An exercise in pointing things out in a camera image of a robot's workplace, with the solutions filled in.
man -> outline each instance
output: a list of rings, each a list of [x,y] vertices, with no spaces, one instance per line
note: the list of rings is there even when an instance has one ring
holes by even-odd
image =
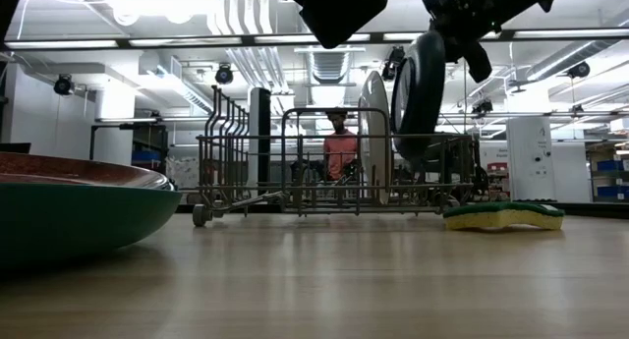
[[[328,180],[338,181],[343,176],[343,167],[350,164],[356,158],[358,142],[356,136],[345,128],[347,112],[328,113],[327,119],[334,127],[333,136],[347,138],[325,138],[323,152],[325,153],[325,165],[327,166]]]

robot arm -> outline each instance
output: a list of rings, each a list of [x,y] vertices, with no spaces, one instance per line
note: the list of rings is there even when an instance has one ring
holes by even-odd
[[[295,0],[303,9],[300,15],[325,48],[347,40],[379,14],[387,0]],[[502,24],[539,4],[550,11],[553,0],[424,0],[430,13],[430,28],[443,37],[446,61],[461,57],[470,64],[477,82],[491,73],[487,55],[479,40],[490,31],[500,32]]]

white plate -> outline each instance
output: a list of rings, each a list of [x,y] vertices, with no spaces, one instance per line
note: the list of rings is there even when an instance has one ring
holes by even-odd
[[[361,98],[359,99],[359,107],[379,108],[385,113],[361,112],[360,114],[360,133],[362,135],[379,135],[386,134],[385,121],[389,120],[389,101],[384,88],[384,82],[378,72],[372,72],[363,85]],[[361,139],[361,157],[363,159],[363,168],[367,175],[368,184],[377,183],[382,186],[379,193],[379,201],[381,204],[389,202],[389,195],[384,188],[384,180],[386,174],[386,156],[391,156],[391,141],[386,139]]]

green bowl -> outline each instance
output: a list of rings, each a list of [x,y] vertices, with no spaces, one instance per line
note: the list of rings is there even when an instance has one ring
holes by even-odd
[[[133,244],[162,227],[180,199],[152,171],[0,153],[0,269]]]

sponge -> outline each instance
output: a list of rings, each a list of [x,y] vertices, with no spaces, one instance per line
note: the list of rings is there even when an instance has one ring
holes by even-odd
[[[487,202],[460,206],[443,214],[448,230],[506,227],[524,224],[546,230],[560,230],[563,210],[549,205],[521,202]]]

